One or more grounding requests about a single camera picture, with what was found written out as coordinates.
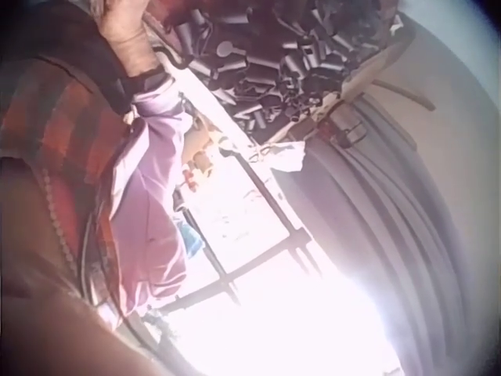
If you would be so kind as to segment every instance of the wall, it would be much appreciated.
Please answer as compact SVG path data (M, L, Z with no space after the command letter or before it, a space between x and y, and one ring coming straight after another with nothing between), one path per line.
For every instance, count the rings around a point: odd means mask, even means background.
M474 352L465 361L478 365L498 333L498 109L465 65L422 27L380 79L419 92L437 107L429 112L385 89L367 90L417 142L461 233L470 276L472 331L477 334L469 338ZM477 374L459 370L444 374Z
M400 8L446 44L499 105L499 37L471 0L401 0Z

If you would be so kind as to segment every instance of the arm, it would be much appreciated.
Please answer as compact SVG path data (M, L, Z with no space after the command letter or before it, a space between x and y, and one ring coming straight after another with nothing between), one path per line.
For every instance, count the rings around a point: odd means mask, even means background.
M115 0L118 5L98 19L101 34L130 77L160 65L142 27L147 2ZM128 7L120 8L124 3ZM136 95L133 104L147 124L149 145L113 220L128 296L126 312L162 302L186 276L184 244L169 215L183 135L191 118L183 112L178 91L169 81Z
M193 119L182 109L178 90L170 82L153 92L137 95L134 104L147 123L150 138L139 171L150 194L171 212L175 182L181 174L184 134Z

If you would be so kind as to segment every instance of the pink shirt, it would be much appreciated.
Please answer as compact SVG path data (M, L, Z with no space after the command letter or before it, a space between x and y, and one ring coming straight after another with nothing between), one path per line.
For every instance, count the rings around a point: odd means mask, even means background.
M133 104L145 126L116 164L111 221L125 315L165 305L186 278L186 252L171 214L184 133L192 124L170 81Z

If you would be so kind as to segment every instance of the plaid shirt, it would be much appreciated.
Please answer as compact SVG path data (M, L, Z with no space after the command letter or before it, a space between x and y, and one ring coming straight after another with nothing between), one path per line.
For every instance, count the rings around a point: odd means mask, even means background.
M5 62L0 82L2 156L20 157L35 172L46 168L60 176L81 206L77 212L92 211L86 259L92 269L105 261L110 292L120 304L110 170L134 136L130 127L89 78L52 57Z

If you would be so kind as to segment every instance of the pile of metal parts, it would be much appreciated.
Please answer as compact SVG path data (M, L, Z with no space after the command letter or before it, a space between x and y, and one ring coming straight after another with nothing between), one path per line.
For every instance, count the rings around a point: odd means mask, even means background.
M386 47L398 0L255 0L194 9L174 27L184 57L248 134L298 121Z

